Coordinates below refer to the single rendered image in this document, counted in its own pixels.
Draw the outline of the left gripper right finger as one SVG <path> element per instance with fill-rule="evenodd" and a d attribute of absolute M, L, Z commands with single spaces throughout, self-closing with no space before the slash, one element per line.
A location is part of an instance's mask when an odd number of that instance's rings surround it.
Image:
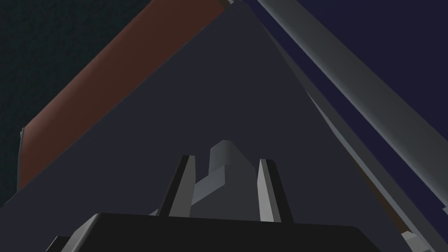
<path fill-rule="evenodd" d="M 260 159 L 257 190 L 261 221 L 294 223 L 274 160 Z"/>

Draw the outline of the grey door handle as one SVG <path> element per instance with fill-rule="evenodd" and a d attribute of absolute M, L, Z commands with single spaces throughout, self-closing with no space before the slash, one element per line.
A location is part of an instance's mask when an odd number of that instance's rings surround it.
<path fill-rule="evenodd" d="M 231 141 L 211 148 L 208 176 L 195 183 L 189 217 L 260 220 L 255 168 Z"/>

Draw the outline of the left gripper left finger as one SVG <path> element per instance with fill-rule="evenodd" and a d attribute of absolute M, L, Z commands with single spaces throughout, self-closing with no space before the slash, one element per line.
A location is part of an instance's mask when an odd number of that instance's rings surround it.
<path fill-rule="evenodd" d="M 195 183 L 195 157 L 183 155 L 157 215 L 189 217 Z"/>

